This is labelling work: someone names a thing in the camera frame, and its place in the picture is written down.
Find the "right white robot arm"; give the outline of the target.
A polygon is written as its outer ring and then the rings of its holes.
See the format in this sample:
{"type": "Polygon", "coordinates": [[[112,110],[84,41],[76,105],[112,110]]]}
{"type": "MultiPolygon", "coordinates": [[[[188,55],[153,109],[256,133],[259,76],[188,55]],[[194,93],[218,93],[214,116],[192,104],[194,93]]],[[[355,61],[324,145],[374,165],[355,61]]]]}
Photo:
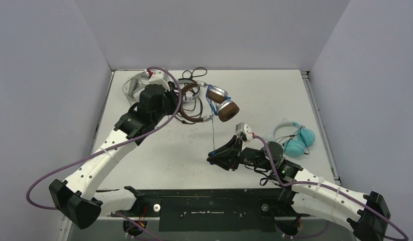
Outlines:
{"type": "Polygon", "coordinates": [[[356,192],[328,182],[284,158],[277,142],[253,149],[233,136],[224,146],[209,152],[207,161],[226,171],[235,171],[239,165],[259,173],[269,171],[260,184],[272,182],[283,189],[277,203],[285,215],[296,212],[325,219],[351,231],[359,240],[385,238],[391,214],[381,194],[356,192]]]}

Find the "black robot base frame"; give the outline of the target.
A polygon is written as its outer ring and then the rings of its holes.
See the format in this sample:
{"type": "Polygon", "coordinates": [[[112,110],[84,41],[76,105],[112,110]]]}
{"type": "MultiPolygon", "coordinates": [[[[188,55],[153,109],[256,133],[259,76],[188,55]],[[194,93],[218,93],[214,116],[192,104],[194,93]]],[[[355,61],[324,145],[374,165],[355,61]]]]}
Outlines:
{"type": "Polygon", "coordinates": [[[300,227],[302,215],[279,201],[285,192],[269,189],[140,190],[129,210],[136,220],[159,221],[159,231],[289,232],[300,227]]]}

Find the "brown headphones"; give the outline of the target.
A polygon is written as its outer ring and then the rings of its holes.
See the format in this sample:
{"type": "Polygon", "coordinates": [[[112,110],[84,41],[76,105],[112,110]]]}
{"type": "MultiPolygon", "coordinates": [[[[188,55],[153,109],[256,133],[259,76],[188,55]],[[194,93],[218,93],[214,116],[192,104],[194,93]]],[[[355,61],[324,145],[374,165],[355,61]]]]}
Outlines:
{"type": "Polygon", "coordinates": [[[203,81],[195,81],[194,83],[190,83],[183,87],[181,94],[184,101],[187,100],[186,93],[195,87],[206,88],[205,99],[212,110],[212,114],[201,117],[192,117],[188,116],[183,110],[183,107],[181,107],[179,113],[187,121],[193,123],[205,123],[217,116],[221,122],[227,122],[239,113],[240,108],[231,100],[231,97],[226,90],[207,84],[203,81]]]}

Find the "teal cat-ear headphones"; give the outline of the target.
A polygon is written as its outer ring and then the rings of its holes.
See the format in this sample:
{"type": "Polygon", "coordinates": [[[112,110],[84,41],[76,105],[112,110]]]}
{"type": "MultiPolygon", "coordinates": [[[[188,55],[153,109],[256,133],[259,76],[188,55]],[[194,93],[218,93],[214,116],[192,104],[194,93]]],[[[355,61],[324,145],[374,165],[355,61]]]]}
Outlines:
{"type": "Polygon", "coordinates": [[[268,142],[283,141],[283,143],[281,143],[283,152],[291,158],[299,158],[303,155],[310,154],[310,147],[314,144],[316,136],[312,130],[307,129],[304,125],[283,118],[282,121],[274,127],[272,132],[264,136],[264,139],[268,142]],[[296,131],[292,135],[277,138],[275,136],[276,132],[284,127],[294,127],[296,131]]]}

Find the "black and white headphones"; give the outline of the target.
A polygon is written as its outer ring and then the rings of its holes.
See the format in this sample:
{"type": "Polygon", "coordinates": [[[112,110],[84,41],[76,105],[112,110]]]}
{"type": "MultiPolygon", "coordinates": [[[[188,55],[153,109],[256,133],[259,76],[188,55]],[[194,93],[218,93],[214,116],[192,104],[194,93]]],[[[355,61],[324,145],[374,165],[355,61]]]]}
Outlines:
{"type": "MultiPolygon", "coordinates": [[[[203,77],[208,73],[208,70],[204,67],[197,67],[193,70],[184,70],[181,78],[178,79],[178,83],[181,86],[181,89],[184,89],[187,85],[195,83],[195,78],[203,77]]],[[[186,93],[182,96],[182,105],[181,108],[187,112],[193,112],[196,109],[197,101],[200,103],[200,110],[198,114],[192,115],[191,117],[200,117],[203,114],[203,103],[199,98],[200,95],[200,86],[195,86],[187,90],[186,93]],[[185,104],[192,103],[192,108],[184,108],[185,104]]],[[[177,114],[175,118],[184,125],[194,125],[194,122],[187,121],[182,114],[177,114]]]]}

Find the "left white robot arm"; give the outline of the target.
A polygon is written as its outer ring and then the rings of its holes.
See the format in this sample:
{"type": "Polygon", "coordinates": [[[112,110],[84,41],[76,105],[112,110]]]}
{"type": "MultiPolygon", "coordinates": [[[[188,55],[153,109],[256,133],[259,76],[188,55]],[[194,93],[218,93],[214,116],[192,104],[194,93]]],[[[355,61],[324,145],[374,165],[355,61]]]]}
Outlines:
{"type": "Polygon", "coordinates": [[[49,191],[55,207],[78,228],[91,226],[99,216],[115,211],[139,215],[144,202],[130,186],[98,192],[109,173],[129,152],[152,134],[167,115],[175,114],[181,95],[160,84],[149,84],[140,93],[139,101],[120,117],[96,155],[63,181],[55,179],[49,191]]]}

